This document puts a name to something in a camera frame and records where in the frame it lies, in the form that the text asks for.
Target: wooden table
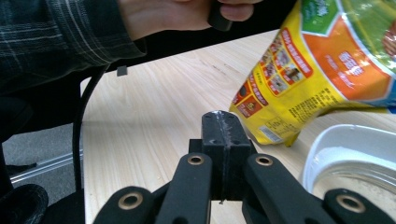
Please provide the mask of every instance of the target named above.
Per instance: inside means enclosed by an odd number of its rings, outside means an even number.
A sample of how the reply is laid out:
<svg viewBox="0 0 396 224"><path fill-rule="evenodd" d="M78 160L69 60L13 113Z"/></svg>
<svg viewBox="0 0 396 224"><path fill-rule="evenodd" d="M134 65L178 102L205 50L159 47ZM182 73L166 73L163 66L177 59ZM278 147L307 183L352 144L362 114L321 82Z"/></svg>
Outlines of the wooden table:
<svg viewBox="0 0 396 224"><path fill-rule="evenodd" d="M117 190L154 191L172 179L189 139L201 137L201 116L227 111L231 100L277 31L182 53L104 75L84 117L86 222ZM339 123L391 132L396 116L360 112L326 115L310 123L292 147L257 146L298 178L315 137ZM212 203L211 223L244 223L241 203Z"/></svg>

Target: sleeve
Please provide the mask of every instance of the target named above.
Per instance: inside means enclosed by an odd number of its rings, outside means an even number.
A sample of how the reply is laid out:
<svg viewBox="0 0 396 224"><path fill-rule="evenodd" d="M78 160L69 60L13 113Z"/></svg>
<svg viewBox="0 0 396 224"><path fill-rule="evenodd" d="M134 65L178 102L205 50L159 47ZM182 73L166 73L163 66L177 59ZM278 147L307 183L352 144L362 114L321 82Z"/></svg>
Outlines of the sleeve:
<svg viewBox="0 0 396 224"><path fill-rule="evenodd" d="M146 54L116 0L2 0L0 11L0 95Z"/></svg>

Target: hand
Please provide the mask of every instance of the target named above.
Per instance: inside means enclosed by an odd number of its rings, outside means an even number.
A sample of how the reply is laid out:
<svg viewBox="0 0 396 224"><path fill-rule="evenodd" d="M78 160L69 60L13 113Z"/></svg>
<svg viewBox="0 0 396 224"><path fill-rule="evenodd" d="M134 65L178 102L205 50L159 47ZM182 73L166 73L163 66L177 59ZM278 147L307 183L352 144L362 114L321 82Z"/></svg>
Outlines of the hand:
<svg viewBox="0 0 396 224"><path fill-rule="evenodd" d="M132 40L163 30L203 30L212 0L118 0L120 13ZM245 21L253 4L261 0L219 0L224 18Z"/></svg>

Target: white plastic container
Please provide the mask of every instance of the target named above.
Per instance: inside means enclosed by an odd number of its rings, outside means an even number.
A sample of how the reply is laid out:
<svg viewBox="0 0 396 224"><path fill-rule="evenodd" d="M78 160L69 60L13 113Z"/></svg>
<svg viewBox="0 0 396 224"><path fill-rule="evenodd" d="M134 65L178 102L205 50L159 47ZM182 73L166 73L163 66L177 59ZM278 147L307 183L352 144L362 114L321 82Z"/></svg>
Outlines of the white plastic container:
<svg viewBox="0 0 396 224"><path fill-rule="evenodd" d="M359 125L323 131L309 151L304 188L322 198L329 189L351 189L396 220L396 133Z"/></svg>

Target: plastic bag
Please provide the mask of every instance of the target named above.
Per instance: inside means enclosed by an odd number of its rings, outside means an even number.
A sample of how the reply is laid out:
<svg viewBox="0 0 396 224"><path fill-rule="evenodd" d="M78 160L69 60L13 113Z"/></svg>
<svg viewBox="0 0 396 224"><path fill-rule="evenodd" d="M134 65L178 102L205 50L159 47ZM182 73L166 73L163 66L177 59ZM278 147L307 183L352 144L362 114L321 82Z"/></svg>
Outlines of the plastic bag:
<svg viewBox="0 0 396 224"><path fill-rule="evenodd" d="M233 98L260 144L338 109L393 112L396 0L301 0Z"/></svg>

